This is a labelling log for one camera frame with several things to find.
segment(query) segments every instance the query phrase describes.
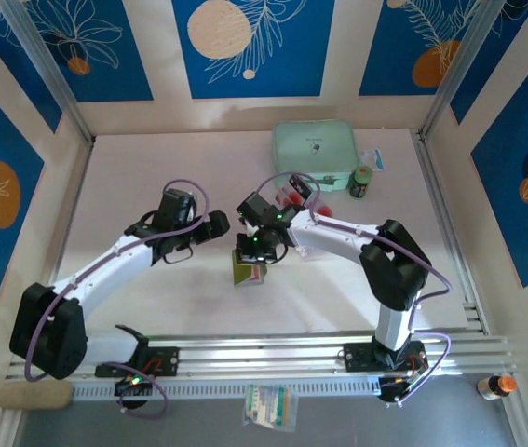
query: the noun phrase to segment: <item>sponge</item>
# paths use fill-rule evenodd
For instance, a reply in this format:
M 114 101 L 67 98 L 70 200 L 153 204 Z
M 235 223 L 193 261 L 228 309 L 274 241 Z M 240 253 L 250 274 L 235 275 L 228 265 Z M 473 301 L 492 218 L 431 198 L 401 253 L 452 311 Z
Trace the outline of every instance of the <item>sponge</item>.
M 5 410 L 59 410 L 71 402 L 74 387 L 65 380 L 8 382 L 0 389 Z

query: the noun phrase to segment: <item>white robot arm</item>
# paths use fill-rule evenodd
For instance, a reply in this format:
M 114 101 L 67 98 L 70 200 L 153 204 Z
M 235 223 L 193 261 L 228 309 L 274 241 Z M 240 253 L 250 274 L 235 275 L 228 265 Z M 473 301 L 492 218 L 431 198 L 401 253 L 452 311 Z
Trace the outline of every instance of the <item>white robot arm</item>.
M 24 292 L 9 347 L 23 358 L 34 346 L 32 364 L 51 376 L 62 379 L 80 365 L 97 365 L 96 374 L 124 377 L 105 363 L 116 362 L 154 376 L 176 375 L 158 348 L 148 339 L 125 326 L 110 331 L 86 332 L 85 320 L 122 284 L 154 265 L 167 261 L 173 251 L 189 250 L 192 243 L 202 243 L 225 234 L 230 225 L 221 211 L 209 214 L 210 221 L 195 230 L 174 237 L 154 237 L 169 230 L 187 227 L 195 216 L 196 204 L 191 195 L 178 190 L 163 193 L 157 211 L 148 213 L 125 231 L 113 247 L 89 265 L 51 287 L 33 284 Z M 415 299 L 426 284 L 427 271 L 406 256 L 394 252 L 374 239 L 389 238 L 429 260 L 410 235 L 395 221 L 384 225 L 347 223 L 318 217 L 296 205 L 279 210 L 259 194 L 252 193 L 237 211 L 250 229 L 237 235 L 236 255 L 241 263 L 275 264 L 281 260 L 277 246 L 314 247 L 361 264 L 375 298 L 380 302 L 380 318 L 370 344 L 345 345 L 345 364 L 351 372 L 406 371 L 404 360 L 423 350 L 420 342 L 411 342 L 410 320 Z M 39 336 L 34 331 L 51 304 L 62 295 Z

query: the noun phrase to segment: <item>gray floor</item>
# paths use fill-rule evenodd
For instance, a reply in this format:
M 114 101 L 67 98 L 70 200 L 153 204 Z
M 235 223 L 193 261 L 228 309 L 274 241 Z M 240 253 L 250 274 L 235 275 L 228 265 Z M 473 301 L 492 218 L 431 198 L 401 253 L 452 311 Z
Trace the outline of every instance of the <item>gray floor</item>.
M 156 422 L 125 416 L 111 402 L 76 402 L 63 411 L 26 414 L 16 445 L 514 446 L 502 403 L 477 394 L 478 378 L 432 379 L 401 409 L 387 409 L 378 398 L 300 399 L 294 433 L 243 427 L 242 400 L 174 400 Z

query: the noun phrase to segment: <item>small jar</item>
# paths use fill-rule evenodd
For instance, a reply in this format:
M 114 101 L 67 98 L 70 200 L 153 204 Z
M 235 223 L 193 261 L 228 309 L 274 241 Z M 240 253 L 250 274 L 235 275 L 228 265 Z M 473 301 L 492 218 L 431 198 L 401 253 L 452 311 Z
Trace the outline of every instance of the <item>small jar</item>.
M 509 396 L 509 393 L 516 390 L 517 387 L 513 377 L 500 375 L 492 375 L 477 383 L 477 391 L 486 400 L 502 399 Z
M 364 198 L 367 194 L 367 188 L 373 177 L 373 169 L 366 165 L 360 165 L 353 174 L 353 180 L 348 192 L 353 198 Z

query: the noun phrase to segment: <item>wire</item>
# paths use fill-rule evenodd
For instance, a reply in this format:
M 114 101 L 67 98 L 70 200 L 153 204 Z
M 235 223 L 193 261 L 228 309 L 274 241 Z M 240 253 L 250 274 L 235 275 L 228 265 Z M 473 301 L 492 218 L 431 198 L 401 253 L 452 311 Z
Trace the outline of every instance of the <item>wire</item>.
M 446 341 L 446 348 L 443 350 L 443 353 L 441 354 L 438 361 L 435 362 L 435 364 L 427 371 L 427 373 L 419 380 L 419 383 L 414 386 L 414 388 L 410 389 L 410 391 L 404 395 L 404 397 L 399 401 L 399 405 L 403 404 L 405 401 L 407 401 L 414 393 L 416 393 L 421 386 L 425 384 L 427 380 L 429 380 L 429 377 L 433 375 L 433 373 L 440 367 L 443 360 L 448 357 L 448 354 L 450 354 L 450 350 L 452 349 L 452 339 L 445 333 L 441 332 L 426 332 L 426 331 L 417 331 L 418 333 L 422 333 L 423 335 L 429 335 L 433 337 L 440 337 L 443 340 Z
M 121 393 L 121 395 L 118 398 L 118 406 L 121 409 L 121 413 L 128 414 L 129 416 L 137 417 L 139 419 L 148 419 L 148 420 L 156 420 L 164 415 L 164 413 L 169 407 L 169 398 L 164 388 L 158 384 L 158 382 L 156 381 L 154 377 L 151 377 L 147 375 L 146 373 L 141 372 L 140 370 L 136 370 L 135 368 L 131 368 L 128 365 L 124 365 L 122 363 L 116 363 L 114 361 L 109 361 L 107 363 L 104 363 L 104 365 L 110 366 L 111 368 L 117 368 L 119 370 L 124 370 L 124 371 L 127 371 L 135 375 L 139 375 L 143 380 L 148 381 L 150 385 L 152 385 L 155 389 L 157 389 L 158 392 L 164 398 L 164 406 L 159 412 L 151 413 L 151 414 L 144 414 L 144 413 L 132 412 L 128 408 L 125 408 L 125 406 L 123 405 L 123 395 L 125 393 Z
M 152 358 L 150 361 L 148 361 L 145 366 L 142 368 L 142 373 L 147 373 L 150 369 L 150 366 L 153 366 L 154 364 L 154 375 L 156 375 L 156 371 L 158 371 L 158 368 L 162 366 L 162 359 L 159 359 L 157 357 Z
M 272 261 L 271 263 L 265 263 L 265 265 L 274 265 L 274 264 L 278 264 L 280 261 L 282 261 L 287 253 L 289 252 L 289 246 L 284 244 L 284 251 L 282 252 L 282 254 L 280 255 L 280 257 L 278 259 L 276 259 L 275 261 Z
M 408 330 L 410 332 L 413 332 L 413 321 L 414 321 L 414 318 L 416 317 L 416 309 L 419 307 L 419 305 L 423 301 L 425 301 L 425 300 L 427 300 L 429 298 L 434 298 L 436 296 L 445 295 L 446 293 L 449 293 L 450 291 L 453 290 L 452 283 L 448 280 L 448 278 L 446 278 L 444 275 L 442 275 L 435 267 L 433 267 L 431 264 L 429 264 L 426 261 L 424 261 L 423 259 L 421 259 L 419 256 L 417 256 L 413 252 L 405 249 L 400 244 L 397 244 L 396 242 L 388 239 L 387 237 L 383 237 L 383 236 L 380 236 L 380 235 L 369 233 L 367 231 L 359 231 L 357 229 L 354 229 L 354 228 L 351 228 L 351 227 L 348 227 L 348 226 L 345 226 L 345 225 L 340 225 L 339 223 L 325 221 L 325 220 L 320 219 L 319 217 L 317 217 L 317 215 L 313 212 L 313 209 L 315 208 L 315 205 L 319 201 L 319 196 L 321 194 L 321 189 L 320 189 L 320 186 L 319 186 L 319 182 L 314 177 L 312 177 L 309 174 L 305 174 L 303 172 L 298 172 L 298 171 L 280 172 L 279 174 L 273 175 L 272 177 L 269 177 L 268 179 L 264 180 L 259 185 L 259 187 L 255 190 L 255 192 L 259 193 L 262 190 L 262 188 L 264 188 L 264 186 L 266 186 L 269 182 L 271 182 L 272 180 L 274 180 L 274 179 L 276 179 L 278 177 L 282 177 L 282 176 L 285 176 L 285 175 L 296 175 L 298 177 L 305 177 L 306 179 L 311 180 L 315 184 L 315 186 L 317 188 L 316 191 L 315 191 L 316 195 L 314 196 L 314 198 L 313 198 L 313 200 L 311 202 L 311 206 L 309 207 L 309 215 L 311 216 L 311 220 L 315 224 L 320 224 L 320 225 L 327 226 L 327 227 L 334 228 L 334 229 L 338 229 L 338 230 L 341 230 L 341 231 L 346 231 L 348 233 L 353 233 L 353 234 L 355 234 L 357 236 L 361 235 L 361 236 L 369 237 L 369 238 L 374 239 L 374 240 L 376 240 L 378 242 L 381 242 L 381 243 L 387 245 L 388 247 L 390 247 L 391 249 L 399 251 L 400 253 L 402 253 L 403 255 L 408 257 L 409 259 L 415 261 L 417 264 L 419 264 L 423 268 L 425 268 L 425 270 L 427 272 L 429 272 L 432 275 L 434 275 L 435 277 L 437 277 L 443 283 L 444 289 L 442 289 L 440 291 L 433 291 L 433 292 L 430 292 L 430 293 L 426 293 L 425 295 L 417 298 L 413 302 L 413 310 L 411 311 L 411 316 L 409 318 L 409 326 L 408 326 Z M 426 375 L 420 380 L 418 385 L 415 386 L 414 389 L 412 389 L 399 402 L 399 404 L 402 404 L 412 394 L 414 394 L 416 392 L 416 390 L 419 389 L 419 387 L 421 387 L 428 380 L 428 378 L 433 374 L 433 372 L 436 371 L 439 368 L 439 366 L 441 365 L 441 362 L 450 353 L 450 348 L 452 346 L 452 340 L 445 333 L 441 333 L 441 332 L 421 332 L 421 331 L 418 331 L 418 332 L 425 333 L 425 334 L 432 334 L 432 335 L 436 335 L 436 336 L 440 336 L 442 338 L 445 338 L 446 341 L 447 341 L 447 346 L 446 346 L 446 349 L 444 350 L 443 354 L 441 355 L 441 357 L 435 363 L 435 365 L 433 365 L 433 367 L 431 369 L 429 369 L 429 371 L 426 373 Z
M 156 210 L 151 210 L 146 212 L 142 218 L 140 219 L 140 222 L 145 223 L 150 217 L 152 217 L 154 214 L 156 214 Z
M 55 308 L 57 307 L 59 302 L 70 291 L 73 291 L 80 282 L 82 282 L 84 279 L 89 277 L 92 273 L 96 272 L 98 269 L 100 269 L 101 267 L 103 267 L 104 265 L 109 263 L 115 257 L 120 256 L 124 252 L 129 251 L 129 250 L 131 250 L 131 249 L 133 249 L 133 248 L 135 248 L 135 247 L 137 247 L 139 245 L 142 245 L 145 242 L 148 242 L 150 240 L 160 239 L 162 237 L 173 237 L 173 236 L 178 236 L 178 235 L 183 235 L 185 233 L 189 233 L 189 232 L 195 230 L 196 228 L 198 228 L 201 224 L 203 224 L 203 222 L 205 221 L 206 216 L 208 215 L 208 212 L 210 210 L 210 198 L 208 197 L 208 193 L 206 193 L 206 191 L 199 184 L 197 184 L 197 183 L 195 183 L 195 182 L 193 182 L 191 180 L 187 180 L 187 179 L 175 179 L 175 180 L 172 180 L 172 181 L 170 181 L 170 182 L 168 182 L 167 184 L 164 185 L 163 191 L 166 191 L 172 184 L 175 184 L 175 183 L 188 183 L 188 184 L 191 184 L 195 188 L 197 188 L 199 190 L 199 192 L 203 195 L 205 204 L 204 204 L 204 212 L 201 215 L 201 217 L 199 219 L 197 219 L 194 223 L 189 225 L 188 227 L 183 228 L 181 230 L 168 231 L 168 232 L 165 232 L 165 233 L 158 233 L 156 235 L 151 235 L 149 237 L 144 237 L 143 239 L 138 239 L 138 240 L 133 241 L 133 242 L 129 243 L 128 245 L 124 246 L 123 248 L 121 248 L 118 251 L 118 253 L 114 253 L 114 252 L 109 253 L 108 255 L 106 255 L 102 259 L 100 259 L 97 263 L 95 263 L 94 265 L 91 265 L 90 267 L 88 267 L 88 269 L 86 269 L 83 273 L 81 273 L 75 279 L 75 281 L 73 283 L 68 284 L 67 286 L 65 286 L 65 288 L 54 298 L 54 300 L 52 300 L 50 305 L 48 305 L 47 310 L 45 310 L 44 314 L 42 314 L 42 317 L 40 317 L 40 319 L 38 320 L 38 324 L 36 325 L 36 327 L 34 329 L 34 333 L 32 334 L 32 338 L 30 339 L 30 344 L 28 346 L 28 352 L 26 353 L 25 364 L 24 364 L 24 367 L 23 367 L 23 374 L 25 376 L 25 379 L 28 382 L 37 382 L 39 380 L 42 380 L 43 378 L 45 378 L 48 375 L 46 372 L 43 372 L 40 375 L 32 376 L 32 359 L 34 358 L 34 351 L 36 350 L 36 346 L 38 345 L 38 339 L 40 338 L 40 333 L 42 332 L 42 329 L 44 328 L 45 324 L 47 324 L 48 317 L 50 317 L 50 314 L 52 314 L 52 312 L 55 310 Z
M 418 355 L 416 355 L 416 354 L 411 354 L 411 357 L 412 357 L 413 359 L 419 359 L 419 360 L 421 360 L 421 365 L 422 365 L 422 366 L 425 366 L 426 368 L 429 366 L 429 365 L 427 365 L 426 360 L 423 359 L 421 356 L 418 356 Z
M 414 357 L 413 356 L 409 356 L 409 360 L 411 361 L 411 364 L 413 365 L 413 370 L 411 371 L 411 374 L 414 374 L 414 370 L 415 370 L 415 367 L 416 367 L 416 365 L 414 364 Z

